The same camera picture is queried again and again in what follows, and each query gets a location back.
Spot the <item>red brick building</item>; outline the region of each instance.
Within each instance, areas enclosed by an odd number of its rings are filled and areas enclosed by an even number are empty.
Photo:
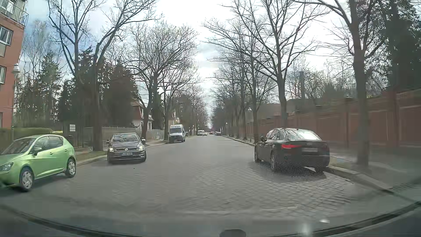
[[[13,66],[18,63],[28,14],[25,0],[0,0],[0,127],[12,125]]]

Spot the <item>rear windshield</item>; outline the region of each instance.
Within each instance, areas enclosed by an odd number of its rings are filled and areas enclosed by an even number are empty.
[[[285,129],[284,132],[286,138],[321,140],[314,132],[308,130]]]
[[[177,132],[181,132],[180,127],[170,128],[170,133],[177,133]]]
[[[139,141],[136,135],[133,134],[116,134],[112,136],[111,142],[121,143],[121,142],[136,142]]]

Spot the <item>balcony railing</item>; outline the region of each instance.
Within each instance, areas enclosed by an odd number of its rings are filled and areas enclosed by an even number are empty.
[[[16,2],[9,0],[0,0],[0,13],[8,18],[25,26],[28,22],[29,14],[16,6]]]

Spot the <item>brick pavement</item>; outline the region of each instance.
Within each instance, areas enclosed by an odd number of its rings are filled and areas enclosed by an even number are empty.
[[[151,147],[147,154],[140,164],[87,164],[72,179],[51,177],[29,193],[3,193],[0,202],[34,216],[105,229],[120,228],[107,225],[110,220],[318,219],[405,204],[329,173],[272,172],[254,163],[253,147],[225,137],[193,137]],[[385,208],[376,201],[367,206],[369,197],[394,205]]]

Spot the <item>white van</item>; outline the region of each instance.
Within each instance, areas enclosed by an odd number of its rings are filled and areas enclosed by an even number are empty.
[[[182,124],[170,125],[168,139],[170,143],[175,141],[185,142],[186,141],[186,131]]]

